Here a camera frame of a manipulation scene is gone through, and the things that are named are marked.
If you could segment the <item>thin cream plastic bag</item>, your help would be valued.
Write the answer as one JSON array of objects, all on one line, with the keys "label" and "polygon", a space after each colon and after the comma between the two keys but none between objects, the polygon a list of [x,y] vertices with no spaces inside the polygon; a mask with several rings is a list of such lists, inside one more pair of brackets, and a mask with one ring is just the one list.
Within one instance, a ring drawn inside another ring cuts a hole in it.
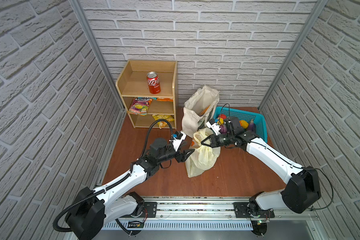
[{"label": "thin cream plastic bag", "polygon": [[189,178],[199,176],[204,171],[211,169],[220,156],[220,147],[210,148],[201,144],[201,141],[210,135],[214,135],[214,132],[208,128],[201,129],[194,133],[190,148],[195,149],[195,151],[185,162]]}]

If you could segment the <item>canvas tote bag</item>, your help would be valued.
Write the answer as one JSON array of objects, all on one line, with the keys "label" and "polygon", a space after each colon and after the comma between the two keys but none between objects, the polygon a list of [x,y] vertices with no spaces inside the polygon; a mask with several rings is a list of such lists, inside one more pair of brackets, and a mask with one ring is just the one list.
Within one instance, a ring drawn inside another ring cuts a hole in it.
[{"label": "canvas tote bag", "polygon": [[182,131],[190,138],[198,130],[206,127],[206,123],[215,114],[220,101],[220,92],[204,85],[199,88],[184,104]]}]

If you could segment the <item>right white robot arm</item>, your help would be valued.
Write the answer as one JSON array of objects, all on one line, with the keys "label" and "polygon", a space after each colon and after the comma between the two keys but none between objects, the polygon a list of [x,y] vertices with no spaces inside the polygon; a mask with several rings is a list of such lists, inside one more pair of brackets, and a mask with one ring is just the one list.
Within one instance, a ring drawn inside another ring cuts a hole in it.
[{"label": "right white robot arm", "polygon": [[202,140],[203,146],[240,148],[267,165],[286,184],[284,189],[252,196],[247,205],[248,214],[252,217],[259,218],[267,211],[284,208],[301,214],[321,198],[316,169],[303,167],[288,159],[249,128],[244,129],[238,118],[226,118],[221,125],[210,120],[206,126],[213,134]]}]

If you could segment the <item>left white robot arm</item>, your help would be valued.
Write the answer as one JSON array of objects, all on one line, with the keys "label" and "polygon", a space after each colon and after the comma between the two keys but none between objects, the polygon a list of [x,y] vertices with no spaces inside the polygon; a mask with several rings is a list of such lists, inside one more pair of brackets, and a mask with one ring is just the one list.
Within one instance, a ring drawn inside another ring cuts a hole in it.
[{"label": "left white robot arm", "polygon": [[124,174],[93,190],[80,190],[73,203],[55,218],[54,230],[73,232],[79,240],[91,240],[105,224],[127,215],[139,216],[144,200],[135,192],[130,193],[130,189],[152,177],[163,162],[175,159],[184,163],[194,152],[181,151],[185,138],[184,132],[176,132],[169,141],[155,139]]}]

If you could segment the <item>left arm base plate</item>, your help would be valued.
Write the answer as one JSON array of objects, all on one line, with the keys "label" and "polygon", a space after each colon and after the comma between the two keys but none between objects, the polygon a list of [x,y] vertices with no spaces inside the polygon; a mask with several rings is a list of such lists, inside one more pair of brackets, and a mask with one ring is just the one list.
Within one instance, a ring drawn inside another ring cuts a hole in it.
[{"label": "left arm base plate", "polygon": [[130,214],[132,218],[155,218],[157,213],[157,202],[139,203],[137,208]]}]

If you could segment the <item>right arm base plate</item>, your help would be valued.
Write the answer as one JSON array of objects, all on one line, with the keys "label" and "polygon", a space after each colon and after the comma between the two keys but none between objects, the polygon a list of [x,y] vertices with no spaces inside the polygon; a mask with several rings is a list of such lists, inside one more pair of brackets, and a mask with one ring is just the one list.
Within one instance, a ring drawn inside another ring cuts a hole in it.
[{"label": "right arm base plate", "polygon": [[234,202],[234,211],[236,218],[263,218],[272,219],[275,217],[275,213],[272,209],[262,210],[255,202]]}]

